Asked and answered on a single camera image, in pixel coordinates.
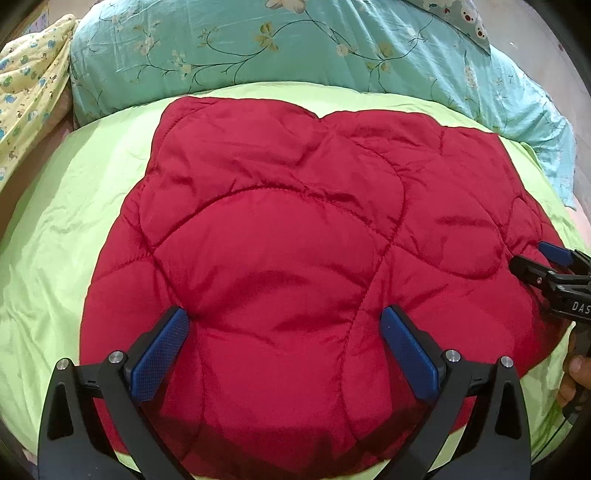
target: red quilted jacket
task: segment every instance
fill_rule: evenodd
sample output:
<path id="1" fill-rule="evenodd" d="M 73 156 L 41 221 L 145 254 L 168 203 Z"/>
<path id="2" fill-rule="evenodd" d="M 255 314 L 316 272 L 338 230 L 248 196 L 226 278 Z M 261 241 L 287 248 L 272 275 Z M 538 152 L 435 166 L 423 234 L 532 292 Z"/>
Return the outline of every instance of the red quilted jacket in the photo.
<path id="1" fill-rule="evenodd" d="M 561 245 L 499 138 L 427 115 L 183 98 L 100 253 L 81 360 L 172 304 L 190 333 L 144 407 L 196 475 L 321 478 L 390 458 L 424 413 L 378 330 L 397 303 L 443 349 L 557 345 L 508 261 Z M 466 412 L 457 426 L 466 420 Z M 125 451 L 101 410 L 115 448 Z"/>

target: floor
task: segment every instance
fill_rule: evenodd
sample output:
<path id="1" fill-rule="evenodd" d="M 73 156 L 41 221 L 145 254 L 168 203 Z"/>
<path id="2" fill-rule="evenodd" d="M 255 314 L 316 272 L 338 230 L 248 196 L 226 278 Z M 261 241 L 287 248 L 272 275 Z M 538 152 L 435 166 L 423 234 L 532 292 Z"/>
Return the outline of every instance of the floor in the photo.
<path id="1" fill-rule="evenodd" d="M 558 40 L 524 0 L 474 0 L 492 44 L 509 55 L 553 98 L 573 124 L 579 154 L 575 195 L 591 216 L 591 97 Z M 50 22 L 84 16 L 97 0 L 50 0 Z"/>

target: floral print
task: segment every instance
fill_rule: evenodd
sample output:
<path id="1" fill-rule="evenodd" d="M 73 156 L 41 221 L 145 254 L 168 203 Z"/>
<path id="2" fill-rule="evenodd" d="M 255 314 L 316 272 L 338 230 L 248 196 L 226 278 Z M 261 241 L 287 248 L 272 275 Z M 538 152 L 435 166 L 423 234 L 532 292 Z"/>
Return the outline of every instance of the floral print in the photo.
<path id="1" fill-rule="evenodd" d="M 302 14 L 306 11 L 306 0 L 267 0 L 267 8 L 286 8 L 291 12 Z"/>
<path id="2" fill-rule="evenodd" d="M 269 48 L 272 51 L 279 50 L 279 47 L 273 42 L 273 24 L 271 22 L 261 25 L 261 35 L 257 35 L 255 40 L 260 43 L 262 48 Z"/>

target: pillowcase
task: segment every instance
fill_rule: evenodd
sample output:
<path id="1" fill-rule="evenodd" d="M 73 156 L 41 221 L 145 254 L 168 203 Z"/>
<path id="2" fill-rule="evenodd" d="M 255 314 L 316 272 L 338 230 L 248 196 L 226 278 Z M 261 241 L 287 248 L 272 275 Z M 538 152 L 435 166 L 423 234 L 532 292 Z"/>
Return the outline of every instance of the pillowcase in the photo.
<path id="1" fill-rule="evenodd" d="M 491 52 L 491 44 L 482 24 L 482 18 L 472 0 L 407 0 L 407 2 L 438 16 L 470 37 L 487 53 Z"/>
<path id="2" fill-rule="evenodd" d="M 43 32 L 8 43 L 0 52 L 0 192 L 38 142 L 68 84 L 76 25 L 75 17 L 66 15 Z"/>

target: bedding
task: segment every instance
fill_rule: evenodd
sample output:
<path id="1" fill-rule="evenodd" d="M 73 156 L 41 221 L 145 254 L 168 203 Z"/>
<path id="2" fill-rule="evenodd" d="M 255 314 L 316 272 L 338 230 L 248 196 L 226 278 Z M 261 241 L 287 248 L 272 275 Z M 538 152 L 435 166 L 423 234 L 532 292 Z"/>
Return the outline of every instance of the bedding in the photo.
<path id="1" fill-rule="evenodd" d="M 0 193 L 42 139 L 69 80 L 69 48 L 77 21 L 66 15 L 51 28 L 20 37 L 0 52 Z"/>
<path id="2" fill-rule="evenodd" d="M 456 27 L 460 32 L 468 35 L 485 52 L 491 52 L 486 28 L 482 17 L 472 0 L 407 0 L 427 12 Z"/>
<path id="3" fill-rule="evenodd" d="M 535 150 L 572 205 L 573 129 L 506 55 L 401 0 L 103 2 L 72 42 L 81 125 L 169 96 L 296 80 L 432 100 Z"/>
<path id="4" fill-rule="evenodd" d="M 398 95 L 361 95 L 335 87 L 254 84 L 204 96 L 283 100 L 319 117 L 342 110 L 421 112 L 444 126 L 486 130 L 436 103 Z M 79 362 L 83 302 L 99 251 L 125 196 L 144 176 L 150 156 L 148 139 L 172 101 L 128 109 L 70 134 L 19 202 L 0 244 L 0 360 L 4 366 L 0 413 L 30 451 L 36 451 L 41 409 L 55 362 L 64 356 Z M 501 140 L 525 188 L 544 208 L 564 244 L 583 248 L 535 155 L 522 145 Z M 522 379 L 534 453 L 561 420 L 554 395 L 566 347 L 563 339 Z M 566 431 L 561 431 L 555 444 Z M 450 457 L 459 436 L 460 432 L 450 436 L 439 464 Z M 129 458 L 122 459 L 130 463 Z M 378 464 L 358 478 L 373 478 L 382 467 L 383 463 Z"/>
<path id="5" fill-rule="evenodd" d="M 179 99 L 101 250 L 80 361 L 128 350 L 179 305 L 189 337 L 144 411 L 188 471 L 357 473 L 426 413 L 385 353 L 384 307 L 444 350 L 509 355 L 523 376 L 569 323 L 545 320 L 509 270 L 514 255 L 547 262 L 541 241 L 561 245 L 494 133 L 417 113 L 320 119 L 276 100 Z"/>

